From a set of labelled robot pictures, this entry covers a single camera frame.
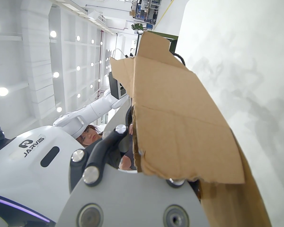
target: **cardboard flap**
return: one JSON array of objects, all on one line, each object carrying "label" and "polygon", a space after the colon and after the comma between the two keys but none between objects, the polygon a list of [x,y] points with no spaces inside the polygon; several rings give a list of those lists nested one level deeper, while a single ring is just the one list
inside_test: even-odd
[{"label": "cardboard flap", "polygon": [[178,61],[178,59],[169,52],[169,44],[168,39],[150,32],[145,32],[141,37],[138,56],[187,70],[182,62]]},{"label": "cardboard flap", "polygon": [[115,60],[110,58],[111,69],[114,70],[113,77],[122,84],[131,98],[133,97],[133,59]]},{"label": "cardboard flap", "polygon": [[164,179],[244,183],[227,122],[198,77],[166,53],[165,43],[144,33],[134,60],[111,62],[114,78],[133,99],[138,170]]}]

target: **green plant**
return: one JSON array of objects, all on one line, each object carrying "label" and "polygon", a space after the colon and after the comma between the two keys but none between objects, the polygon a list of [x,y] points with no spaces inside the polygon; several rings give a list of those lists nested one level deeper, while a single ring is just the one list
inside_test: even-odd
[{"label": "green plant", "polygon": [[131,29],[137,32],[143,31],[143,25],[142,23],[135,23],[131,25]]}]

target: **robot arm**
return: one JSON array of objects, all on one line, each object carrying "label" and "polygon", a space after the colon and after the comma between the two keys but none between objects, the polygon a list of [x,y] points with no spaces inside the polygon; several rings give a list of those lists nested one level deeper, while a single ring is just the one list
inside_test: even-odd
[{"label": "robot arm", "polygon": [[90,103],[80,110],[60,116],[57,120],[55,120],[53,126],[61,127],[63,131],[76,139],[84,132],[90,123],[94,122],[111,109],[121,107],[127,99],[128,95],[117,99],[111,94],[111,90],[108,89],[104,92],[103,97],[100,99]]}]

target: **hand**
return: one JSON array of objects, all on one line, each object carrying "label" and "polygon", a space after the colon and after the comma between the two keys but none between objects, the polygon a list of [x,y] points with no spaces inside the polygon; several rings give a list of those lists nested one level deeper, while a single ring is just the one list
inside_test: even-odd
[{"label": "hand", "polygon": [[119,169],[124,170],[124,171],[131,171],[131,160],[127,156],[123,156],[121,163],[119,164]]},{"label": "hand", "polygon": [[130,135],[133,134],[133,124],[130,124],[129,128],[128,128],[128,132]]}]

